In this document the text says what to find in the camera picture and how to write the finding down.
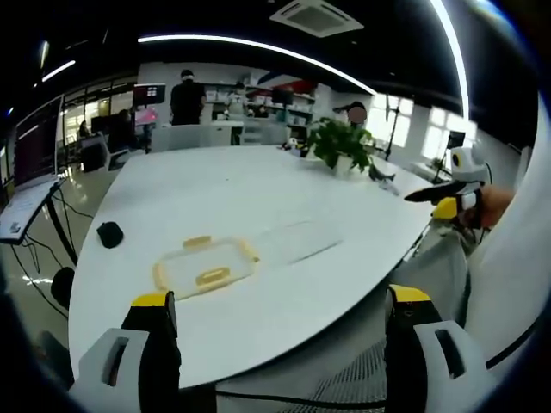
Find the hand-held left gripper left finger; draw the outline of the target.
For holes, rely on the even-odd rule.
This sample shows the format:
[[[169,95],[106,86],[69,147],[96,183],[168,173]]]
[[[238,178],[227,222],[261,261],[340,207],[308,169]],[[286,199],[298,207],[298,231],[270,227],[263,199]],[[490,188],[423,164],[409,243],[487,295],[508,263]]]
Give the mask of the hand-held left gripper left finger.
[[[175,295],[148,293],[80,359],[71,397],[84,409],[174,409],[180,366]]]

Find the person's right hand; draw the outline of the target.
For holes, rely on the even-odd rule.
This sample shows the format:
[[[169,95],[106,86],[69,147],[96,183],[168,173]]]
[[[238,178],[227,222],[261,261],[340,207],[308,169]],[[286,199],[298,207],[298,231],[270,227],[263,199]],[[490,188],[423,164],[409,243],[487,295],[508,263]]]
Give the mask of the person's right hand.
[[[474,229],[492,228],[499,222],[514,196],[512,189],[485,185],[480,190],[479,206],[460,213],[459,220],[464,226]]]

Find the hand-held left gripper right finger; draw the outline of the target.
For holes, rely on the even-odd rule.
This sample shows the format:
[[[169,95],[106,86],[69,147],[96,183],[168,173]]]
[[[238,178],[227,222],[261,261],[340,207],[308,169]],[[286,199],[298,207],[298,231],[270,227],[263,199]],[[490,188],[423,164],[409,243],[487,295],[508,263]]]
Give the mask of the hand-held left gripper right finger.
[[[477,409],[495,389],[478,344],[427,293],[389,285],[385,317],[388,409]]]

